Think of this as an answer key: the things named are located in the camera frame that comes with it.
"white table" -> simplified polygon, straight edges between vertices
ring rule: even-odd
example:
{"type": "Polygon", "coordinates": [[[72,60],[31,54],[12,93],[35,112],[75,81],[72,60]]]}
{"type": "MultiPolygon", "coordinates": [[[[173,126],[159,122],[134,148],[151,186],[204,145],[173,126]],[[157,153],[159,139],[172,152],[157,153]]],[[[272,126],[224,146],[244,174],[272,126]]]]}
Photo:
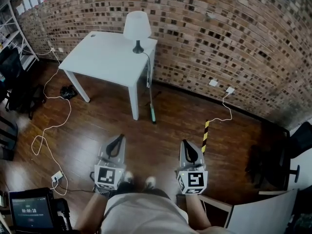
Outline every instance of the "white table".
{"type": "MultiPolygon", "coordinates": [[[[154,69],[157,40],[141,41],[144,52],[151,59],[151,80],[154,69]]],[[[148,58],[144,53],[135,54],[135,42],[123,34],[92,31],[65,58],[59,66],[63,69],[86,102],[90,99],[77,81],[74,73],[111,81],[129,89],[133,119],[138,120],[137,80],[148,58]]]]}

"wall outlet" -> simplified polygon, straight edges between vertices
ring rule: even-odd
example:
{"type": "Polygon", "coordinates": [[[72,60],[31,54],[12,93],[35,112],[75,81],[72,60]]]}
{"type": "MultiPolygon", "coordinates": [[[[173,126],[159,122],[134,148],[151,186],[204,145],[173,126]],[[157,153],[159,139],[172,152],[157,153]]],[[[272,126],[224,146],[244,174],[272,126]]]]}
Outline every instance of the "wall outlet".
{"type": "Polygon", "coordinates": [[[216,87],[217,84],[218,84],[218,82],[217,82],[216,80],[211,80],[211,81],[209,82],[209,85],[210,85],[210,86],[213,86],[213,87],[216,87]]]}
{"type": "Polygon", "coordinates": [[[226,90],[227,93],[231,94],[235,91],[234,88],[228,87],[228,89],[226,90]]]}
{"type": "Polygon", "coordinates": [[[64,177],[63,173],[61,171],[58,171],[51,178],[52,178],[53,182],[56,182],[55,180],[60,181],[60,179],[63,178],[63,177],[64,177]]]}

